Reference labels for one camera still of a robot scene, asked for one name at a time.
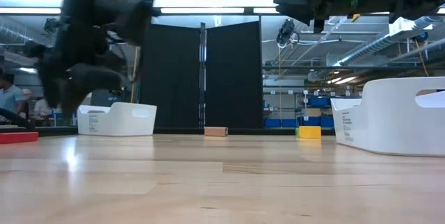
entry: wooden table surface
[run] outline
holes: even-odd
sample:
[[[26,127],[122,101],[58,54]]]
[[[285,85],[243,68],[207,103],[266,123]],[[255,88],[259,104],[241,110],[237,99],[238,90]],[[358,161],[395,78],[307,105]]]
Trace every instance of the wooden table surface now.
[[[292,136],[0,146],[0,223],[445,222],[445,159]]]

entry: black partition panel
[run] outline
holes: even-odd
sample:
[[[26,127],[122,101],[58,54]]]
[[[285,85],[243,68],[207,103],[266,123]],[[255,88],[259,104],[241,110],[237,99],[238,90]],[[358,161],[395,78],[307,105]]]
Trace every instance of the black partition panel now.
[[[158,107],[155,127],[198,127],[199,29],[152,25],[141,56],[140,103]]]
[[[206,126],[262,128],[259,32],[259,22],[207,30]]]

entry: blue shirt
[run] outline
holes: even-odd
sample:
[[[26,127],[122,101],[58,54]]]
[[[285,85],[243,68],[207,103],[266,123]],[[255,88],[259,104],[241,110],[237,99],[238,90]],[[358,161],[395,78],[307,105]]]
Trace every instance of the blue shirt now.
[[[24,100],[26,100],[26,98],[23,95],[22,89],[17,86],[12,85],[7,90],[4,90],[3,88],[0,89],[0,108],[17,113],[15,109],[17,108],[18,103],[23,102]]]

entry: blue storage bin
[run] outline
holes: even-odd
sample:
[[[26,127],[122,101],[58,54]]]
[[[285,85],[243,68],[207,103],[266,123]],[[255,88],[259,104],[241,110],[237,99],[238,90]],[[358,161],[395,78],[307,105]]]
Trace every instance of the blue storage bin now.
[[[265,119],[264,127],[281,127],[280,119]]]
[[[283,127],[297,127],[297,120],[296,119],[283,119],[282,121]]]
[[[320,126],[320,117],[309,117],[309,120],[300,117],[300,126]]]
[[[320,117],[321,127],[334,128],[334,117],[332,116],[321,116]]]
[[[324,107],[329,106],[329,101],[328,98],[309,98],[307,104],[312,107]]]

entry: white plastic bin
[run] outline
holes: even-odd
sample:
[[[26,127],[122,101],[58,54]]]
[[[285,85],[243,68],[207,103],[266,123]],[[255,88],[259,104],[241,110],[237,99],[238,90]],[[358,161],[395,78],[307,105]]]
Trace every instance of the white plastic bin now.
[[[368,82],[362,99],[331,99],[337,143],[381,154],[445,156],[445,77]]]
[[[111,107],[80,105],[79,134],[98,136],[150,136],[156,106],[116,102]]]

